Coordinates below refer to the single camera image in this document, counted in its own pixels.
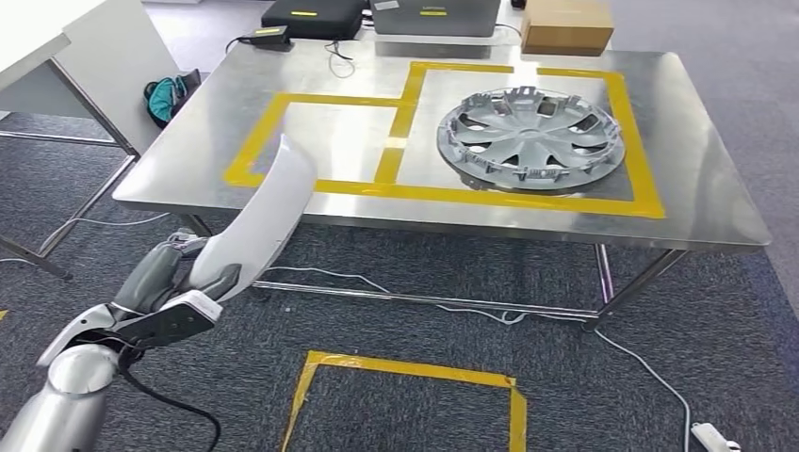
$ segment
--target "white table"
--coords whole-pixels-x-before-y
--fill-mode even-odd
[[[81,218],[144,153],[159,129],[143,107],[151,81],[178,73],[139,0],[25,0],[0,4],[0,110],[94,118],[111,139],[0,131],[0,137],[118,147],[126,158],[70,219]],[[61,278],[41,251],[0,235],[0,248]]]

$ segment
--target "teal bag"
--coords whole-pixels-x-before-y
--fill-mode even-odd
[[[200,83],[200,71],[196,69],[187,75],[148,83],[144,87],[144,99],[150,118],[158,127],[166,127]]]

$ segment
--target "gray carpet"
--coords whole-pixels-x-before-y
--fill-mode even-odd
[[[41,121],[12,115],[0,126],[31,130]],[[0,140],[0,231],[35,245],[119,160],[108,149]],[[151,215],[109,199],[91,213],[113,221]],[[211,223],[220,228],[229,219]],[[132,228],[80,224],[54,255],[74,271],[71,282],[0,263],[0,309],[8,310],[0,320],[0,428],[41,387],[33,363],[57,331],[113,297],[138,259],[178,226],[176,218]],[[409,293],[580,306],[598,297],[592,256],[584,245],[302,225],[279,264],[362,273]],[[653,256],[611,249],[619,284]],[[319,275],[271,278],[360,287]],[[712,422],[744,450],[795,450],[799,325],[765,255],[690,256],[604,332],[684,394],[696,421]],[[149,352],[133,370],[158,391],[215,413],[224,425],[219,451],[270,451],[282,441],[309,349],[515,377],[528,400],[530,450],[680,448],[683,415],[671,394],[595,335],[547,319],[506,327],[430,306],[251,289],[226,307],[216,329]],[[507,430],[505,390],[322,367],[289,448],[502,450]],[[99,450],[204,450],[210,435],[205,420],[120,382]]]

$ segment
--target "small black box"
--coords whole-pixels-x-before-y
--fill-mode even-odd
[[[261,26],[288,26],[290,38],[351,40],[361,28],[364,0],[277,0]]]

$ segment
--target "wire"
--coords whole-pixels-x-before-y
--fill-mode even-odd
[[[515,26],[513,26],[513,25],[508,25],[508,24],[495,24],[495,26],[504,27],[504,28],[510,28],[510,29],[512,29],[513,31],[515,31],[517,35],[519,35],[519,39],[522,39],[522,32],[521,32],[521,30],[519,30],[518,28],[516,28],[516,27],[515,27]]]
[[[8,259],[0,259],[0,262],[22,262],[22,263],[25,263],[25,264],[30,264],[32,266],[35,265],[34,263],[32,263],[30,261],[26,261],[25,259],[19,259],[19,258],[16,258],[16,257],[10,257]]]
[[[44,250],[47,247],[47,245],[50,245],[50,242],[53,241],[53,238],[56,237],[56,235],[58,235],[58,233],[63,231],[64,228],[68,227],[70,224],[75,223],[77,221],[86,221],[87,223],[94,223],[94,224],[105,224],[106,226],[136,226],[136,225],[139,225],[139,224],[149,223],[150,221],[155,221],[155,220],[163,218],[163,217],[165,217],[167,215],[169,215],[169,214],[161,214],[161,215],[159,215],[157,217],[147,218],[147,219],[143,219],[143,220],[140,220],[140,221],[131,221],[129,223],[109,223],[109,222],[106,222],[106,221],[98,221],[96,219],[73,218],[73,219],[67,221],[66,223],[62,224],[61,227],[59,227],[52,234],[50,234],[50,236],[47,237],[47,239],[44,240],[44,243],[42,243],[41,246],[39,247],[39,252]]]
[[[238,38],[233,38],[232,40],[230,40],[230,42],[228,42],[227,45],[225,45],[225,54],[230,52],[230,46],[233,45],[234,42],[239,41],[239,40],[241,40],[240,36]]]
[[[327,57],[327,69],[329,69],[330,72],[333,75],[335,75],[337,78],[350,78],[355,73],[355,63],[353,63],[353,59],[352,59],[351,56],[341,55],[341,52],[338,51],[338,43],[339,43],[338,40],[334,40],[334,41],[332,41],[329,44],[325,44],[325,46],[324,46],[325,50],[330,53],[330,55]],[[351,69],[350,73],[348,73],[347,75],[341,75],[341,74],[337,73],[333,69],[333,57],[339,57],[344,62],[346,62],[348,65],[350,65],[350,69]]]
[[[381,290],[381,291],[383,291],[383,292],[385,292],[387,294],[391,293],[385,287],[377,284],[376,282],[371,281],[370,279],[368,279],[367,277],[365,277],[363,275],[348,275],[348,274],[342,274],[342,273],[335,273],[335,272],[332,272],[332,271],[329,271],[329,270],[323,270],[321,268],[313,268],[313,267],[295,268],[295,267],[291,267],[291,266],[273,266],[273,267],[267,268],[265,271],[278,270],[278,269],[280,269],[280,270],[292,270],[292,271],[316,271],[316,272],[319,272],[319,273],[324,273],[326,275],[331,275],[331,276],[337,276],[337,277],[340,277],[340,278],[354,278],[354,279],[361,280],[364,283],[367,283],[367,284],[371,285],[372,287],[375,287],[378,290]],[[490,318],[496,320],[497,322],[505,324],[505,325],[513,325],[515,323],[521,322],[527,316],[527,314],[524,313],[524,314],[521,314],[521,315],[517,316],[513,320],[507,320],[505,318],[505,316],[509,313],[508,311],[503,312],[501,317],[496,317],[494,315],[490,315],[490,314],[488,314],[488,313],[486,313],[484,311],[479,311],[479,310],[476,310],[476,309],[453,309],[453,308],[449,308],[449,307],[446,307],[446,306],[442,306],[440,304],[437,304],[436,307],[439,307],[439,308],[441,308],[441,309],[443,309],[445,311],[449,311],[451,313],[474,313],[474,314],[485,315],[485,316],[490,317]],[[585,323],[585,320],[580,319],[580,318],[560,317],[560,316],[557,316],[557,315],[546,315],[546,314],[535,314],[535,315],[537,315],[539,317],[544,317],[544,318],[551,318],[553,320],[562,320],[562,321]],[[688,406],[688,402],[685,401],[685,398],[683,398],[682,395],[680,395],[677,392],[676,389],[674,389],[669,383],[667,383],[666,380],[664,380],[660,375],[658,375],[658,373],[655,372],[655,369],[653,369],[651,366],[649,366],[649,364],[646,361],[644,361],[644,358],[640,357],[638,354],[634,353],[633,351],[616,344],[611,339],[606,337],[604,334],[599,332],[599,330],[594,330],[594,333],[596,333],[596,335],[599,336],[600,339],[602,339],[603,341],[607,342],[611,346],[613,346],[615,348],[618,348],[619,350],[627,353],[629,356],[632,356],[633,358],[638,360],[638,362],[641,363],[641,365],[644,367],[644,369],[646,369],[646,371],[649,372],[649,374],[651,374],[652,377],[654,377],[657,381],[659,381],[660,384],[665,386],[666,389],[668,389],[672,394],[674,394],[679,399],[679,401],[682,403],[683,409],[685,410],[685,429],[684,429],[684,435],[683,435],[683,437],[684,437],[683,438],[683,451],[684,452],[688,452],[689,442],[690,442],[690,439],[691,439],[691,408]]]
[[[321,268],[313,268],[311,266],[310,267],[302,267],[302,268],[296,268],[296,267],[293,267],[293,266],[271,266],[271,267],[267,268],[266,270],[264,270],[264,272],[271,271],[271,270],[316,271],[317,273],[324,273],[325,275],[336,276],[338,278],[353,278],[353,279],[361,280],[364,283],[367,283],[367,284],[371,285],[372,287],[376,288],[377,290],[380,290],[381,292],[385,292],[386,294],[390,294],[391,293],[385,287],[383,287],[383,286],[381,286],[381,285],[379,285],[379,284],[377,284],[375,282],[370,281],[367,277],[362,276],[362,275],[348,275],[348,274],[345,274],[345,273],[335,273],[334,271],[323,270]]]
[[[647,364],[647,363],[646,363],[646,361],[644,361],[644,358],[642,358],[642,357],[638,356],[638,355],[637,355],[635,352],[633,352],[633,351],[631,351],[631,350],[628,350],[628,349],[626,349],[626,348],[624,348],[624,347],[622,347],[622,346],[620,346],[620,345],[616,344],[616,343],[615,343],[615,342],[613,342],[612,340],[610,340],[610,339],[608,339],[607,337],[605,337],[605,335],[604,335],[604,334],[602,334],[601,332],[599,332],[598,330],[594,330],[594,332],[595,332],[595,333],[596,333],[596,335],[597,335],[597,336],[599,336],[599,337],[600,337],[600,338],[601,338],[603,341],[605,341],[605,342],[607,342],[608,344],[610,344],[610,345],[612,345],[612,346],[614,346],[614,347],[616,347],[616,348],[618,348],[618,349],[620,349],[620,350],[624,351],[625,353],[627,353],[627,355],[629,355],[629,356],[631,356],[631,357],[635,358],[636,360],[638,360],[638,362],[639,362],[639,363],[641,363],[641,365],[644,367],[644,369],[646,369],[646,371],[647,371],[647,372],[649,372],[650,374],[652,374],[652,377],[655,377],[655,379],[656,379],[657,381],[659,381],[659,382],[660,382],[660,384],[662,384],[663,386],[665,386],[665,387],[666,387],[666,389],[668,389],[669,391],[671,391],[671,393],[672,393],[672,394],[674,394],[674,395],[675,395],[675,397],[679,399],[679,401],[682,403],[682,408],[685,410],[685,432],[684,432],[684,435],[683,435],[683,445],[682,445],[682,450],[683,450],[684,452],[688,452],[688,448],[689,448],[689,442],[690,442],[690,440],[691,440],[691,408],[689,408],[689,406],[688,406],[688,402],[686,402],[686,401],[685,401],[685,399],[682,397],[682,395],[680,395],[680,394],[677,392],[677,390],[676,390],[676,389],[674,389],[674,388],[673,388],[673,387],[672,387],[672,386],[671,386],[669,383],[667,383],[667,382],[666,382],[666,380],[664,380],[663,378],[661,378],[661,377],[660,377],[660,375],[658,375],[658,373],[657,373],[657,372],[655,372],[655,370],[654,370],[652,367],[650,367],[650,366],[649,366],[649,364]]]
[[[144,347],[136,347],[133,344],[125,341],[124,339],[122,339],[120,337],[113,337],[113,336],[104,336],[104,337],[101,337],[100,339],[95,339],[95,340],[92,340],[92,341],[87,341],[85,339],[76,339],[75,340],[75,342],[78,342],[80,344],[100,344],[103,341],[119,342],[120,344],[122,344],[122,345],[124,345],[124,346],[126,346],[126,347],[128,347],[130,349],[133,349],[133,350],[141,350],[141,351],[143,351],[143,350],[147,349],[147,348],[144,348]]]
[[[336,276],[338,278],[351,278],[351,279],[361,280],[364,283],[367,283],[367,284],[371,285],[372,287],[376,288],[377,290],[380,290],[381,292],[385,292],[386,294],[390,294],[391,293],[390,290],[386,289],[385,287],[383,287],[383,286],[381,286],[381,285],[379,285],[379,284],[377,284],[375,282],[370,281],[367,277],[365,277],[363,275],[348,275],[348,274],[344,274],[344,273],[335,273],[333,271],[323,270],[321,268],[314,268],[314,267],[296,268],[296,267],[293,267],[293,266],[271,266],[271,267],[267,268],[264,271],[267,272],[267,271],[270,271],[270,270],[316,271],[318,273],[323,273],[325,275],[330,275],[330,276]],[[445,310],[445,311],[449,311],[451,313],[474,313],[474,314],[485,315],[486,317],[490,317],[491,319],[496,320],[497,322],[503,323],[505,325],[513,325],[515,323],[519,323],[522,320],[524,320],[525,316],[527,316],[527,314],[521,314],[521,315],[517,316],[516,318],[514,318],[513,320],[508,320],[508,319],[505,318],[505,316],[508,314],[507,311],[502,313],[502,317],[497,317],[497,316],[494,316],[494,315],[490,315],[490,314],[488,314],[488,313],[486,313],[484,311],[479,311],[479,310],[476,310],[476,309],[449,308],[447,306],[443,306],[443,305],[440,305],[440,304],[436,304],[436,306],[441,308],[441,309],[443,309],[443,310]]]
[[[214,450],[214,448],[217,446],[217,443],[220,441],[220,436],[222,434],[222,425],[220,424],[220,421],[216,417],[214,417],[213,414],[211,414],[210,412],[206,412],[204,410],[200,410],[199,408],[192,407],[191,405],[188,405],[186,403],[174,400],[165,395],[161,395],[157,393],[155,390],[145,386],[130,373],[129,363],[125,359],[122,359],[120,361],[120,374],[122,374],[122,377],[125,379],[125,381],[130,383],[131,386],[138,389],[139,391],[142,391],[147,396],[150,396],[155,400],[158,400],[159,402],[166,403],[167,405],[172,405],[175,408],[199,414],[205,419],[211,421],[211,424],[214,425],[214,438],[211,440],[211,444],[208,446],[206,451],[211,452]]]

